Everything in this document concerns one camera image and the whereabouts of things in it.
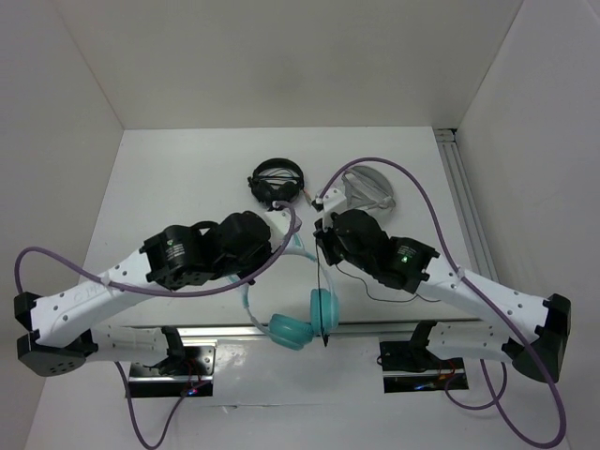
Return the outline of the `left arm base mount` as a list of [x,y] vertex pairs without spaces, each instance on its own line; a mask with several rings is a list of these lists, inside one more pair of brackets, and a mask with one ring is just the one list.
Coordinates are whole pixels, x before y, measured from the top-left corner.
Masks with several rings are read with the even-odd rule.
[[139,363],[128,370],[127,384],[132,398],[210,398],[214,394],[216,344],[187,346],[177,368],[165,373]]

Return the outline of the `teal cat-ear headphones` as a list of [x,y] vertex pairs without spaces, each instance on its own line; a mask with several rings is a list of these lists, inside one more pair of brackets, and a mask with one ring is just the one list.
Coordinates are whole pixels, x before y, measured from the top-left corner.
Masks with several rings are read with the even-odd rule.
[[308,296],[308,314],[299,319],[274,313],[268,322],[261,322],[252,312],[249,302],[250,285],[238,287],[241,305],[252,325],[256,326],[275,344],[293,351],[303,350],[314,338],[320,338],[326,347],[329,333],[339,325],[339,300],[334,280],[321,264],[318,254],[306,249],[298,233],[283,252],[285,256],[302,258],[316,265],[316,285]]

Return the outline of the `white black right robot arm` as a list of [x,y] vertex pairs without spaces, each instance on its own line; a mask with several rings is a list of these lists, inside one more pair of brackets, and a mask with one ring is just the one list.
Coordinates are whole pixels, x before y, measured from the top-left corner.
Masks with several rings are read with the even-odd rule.
[[453,358],[504,362],[544,383],[560,379],[571,328],[571,302],[518,292],[451,263],[435,248],[388,236],[361,210],[320,218],[314,236],[326,262],[346,262],[383,286],[440,300],[473,322],[420,322],[409,356],[420,368]]

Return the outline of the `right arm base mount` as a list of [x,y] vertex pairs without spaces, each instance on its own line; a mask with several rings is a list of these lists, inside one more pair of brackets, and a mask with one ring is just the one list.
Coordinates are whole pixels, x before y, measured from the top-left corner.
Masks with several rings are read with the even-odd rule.
[[461,358],[440,360],[411,348],[408,341],[381,341],[377,364],[382,369],[385,394],[468,390]]

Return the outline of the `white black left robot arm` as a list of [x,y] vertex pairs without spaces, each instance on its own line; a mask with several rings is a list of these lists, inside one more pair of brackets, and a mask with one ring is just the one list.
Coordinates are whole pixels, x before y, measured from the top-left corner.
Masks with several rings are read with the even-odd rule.
[[135,328],[108,319],[154,297],[215,294],[202,286],[236,276],[249,283],[282,254],[297,231],[292,213],[233,213],[222,222],[172,225],[110,269],[50,296],[19,289],[14,315],[25,328],[18,360],[41,377],[93,361],[137,363],[173,374],[188,359],[173,326]]

